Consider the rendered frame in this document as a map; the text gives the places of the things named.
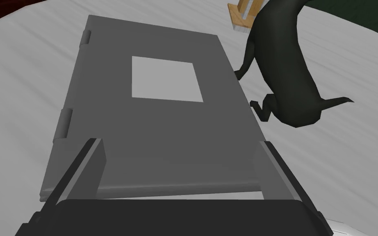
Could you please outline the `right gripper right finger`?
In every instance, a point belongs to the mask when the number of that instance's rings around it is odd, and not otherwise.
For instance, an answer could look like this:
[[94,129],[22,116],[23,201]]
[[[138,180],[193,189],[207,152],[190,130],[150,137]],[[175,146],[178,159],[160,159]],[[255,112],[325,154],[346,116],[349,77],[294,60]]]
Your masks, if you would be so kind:
[[300,189],[293,186],[264,141],[257,143],[254,167],[265,200],[298,200],[315,210],[310,200],[300,196]]

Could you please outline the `wooden stand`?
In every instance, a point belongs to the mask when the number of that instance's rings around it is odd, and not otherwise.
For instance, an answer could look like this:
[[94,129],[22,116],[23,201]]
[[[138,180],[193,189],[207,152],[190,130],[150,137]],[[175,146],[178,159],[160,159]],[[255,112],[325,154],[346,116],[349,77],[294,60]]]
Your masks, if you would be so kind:
[[235,31],[248,34],[258,12],[267,0],[239,0],[237,4],[228,3],[232,28]]

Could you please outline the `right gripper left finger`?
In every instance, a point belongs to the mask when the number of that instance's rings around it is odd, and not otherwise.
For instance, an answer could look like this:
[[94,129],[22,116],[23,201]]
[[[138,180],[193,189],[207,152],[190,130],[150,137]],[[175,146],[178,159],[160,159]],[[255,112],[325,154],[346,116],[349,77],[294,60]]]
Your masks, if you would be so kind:
[[96,199],[107,159],[101,138],[90,138],[47,198],[44,208],[70,199]]

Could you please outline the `black animal figurine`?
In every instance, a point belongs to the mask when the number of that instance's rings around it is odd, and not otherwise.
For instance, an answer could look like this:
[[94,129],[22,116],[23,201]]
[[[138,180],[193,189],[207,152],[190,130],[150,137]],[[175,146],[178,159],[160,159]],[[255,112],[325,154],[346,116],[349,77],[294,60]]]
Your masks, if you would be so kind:
[[262,104],[251,101],[262,122],[273,114],[294,128],[315,124],[324,110],[351,102],[350,98],[323,99],[307,68],[298,42],[297,22],[312,0],[269,0],[254,19],[244,60],[235,75],[240,80],[256,61],[271,89]]

